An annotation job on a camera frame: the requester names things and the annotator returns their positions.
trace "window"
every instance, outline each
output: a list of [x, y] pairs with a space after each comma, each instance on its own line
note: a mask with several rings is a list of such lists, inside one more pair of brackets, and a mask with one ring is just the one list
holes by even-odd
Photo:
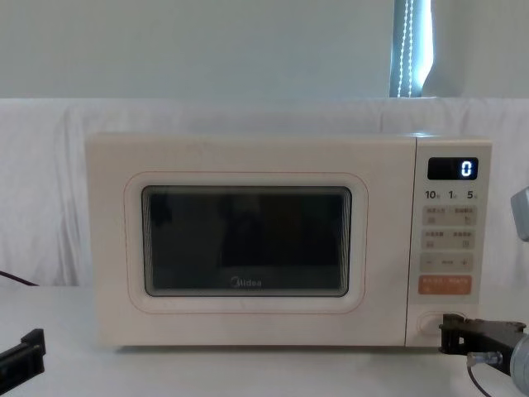
[[390, 97], [420, 97], [433, 64], [431, 0], [395, 0]]

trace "cable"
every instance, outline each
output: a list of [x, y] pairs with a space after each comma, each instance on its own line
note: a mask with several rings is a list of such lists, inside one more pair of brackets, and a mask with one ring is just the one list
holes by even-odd
[[28, 280], [21, 279], [20, 277], [16, 277], [15, 275], [10, 275], [9, 273], [6, 273], [5, 271], [0, 270], [0, 276], [6, 277], [9, 280], [18, 281], [21, 284], [29, 285], [31, 287], [38, 287], [38, 284], [32, 283]]
[[490, 395], [489, 393], [487, 393], [483, 387], [481, 387], [481, 385], [478, 383], [478, 381], [476, 380], [476, 378], [474, 378], [474, 374], [472, 373], [472, 367], [471, 366], [467, 366], [466, 367], [466, 370], [467, 372], [469, 373], [469, 376], [470, 376], [470, 380], [472, 380], [472, 383], [474, 383], [474, 386], [476, 386], [478, 388], [478, 390], [483, 393], [483, 395], [485, 397], [493, 397], [492, 395]]

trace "white microwave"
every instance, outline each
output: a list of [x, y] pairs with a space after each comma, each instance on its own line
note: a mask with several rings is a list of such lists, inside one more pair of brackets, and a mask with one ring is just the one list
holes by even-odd
[[491, 143], [88, 140], [107, 345], [435, 346], [476, 314]]

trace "white table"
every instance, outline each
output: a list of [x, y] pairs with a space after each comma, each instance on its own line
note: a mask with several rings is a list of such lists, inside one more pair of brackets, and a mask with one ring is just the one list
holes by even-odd
[[[482, 317], [529, 322], [529, 293], [489, 291]], [[6, 396], [437, 397], [481, 394], [462, 356], [433, 349], [99, 347], [93, 294], [78, 287], [0, 289], [0, 351], [45, 329], [45, 373]], [[488, 366], [474, 373], [494, 397], [521, 396]]]

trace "orange button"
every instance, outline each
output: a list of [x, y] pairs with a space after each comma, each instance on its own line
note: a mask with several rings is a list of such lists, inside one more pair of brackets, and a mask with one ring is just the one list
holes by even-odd
[[472, 290], [470, 275], [422, 275], [419, 277], [421, 295], [468, 295]]

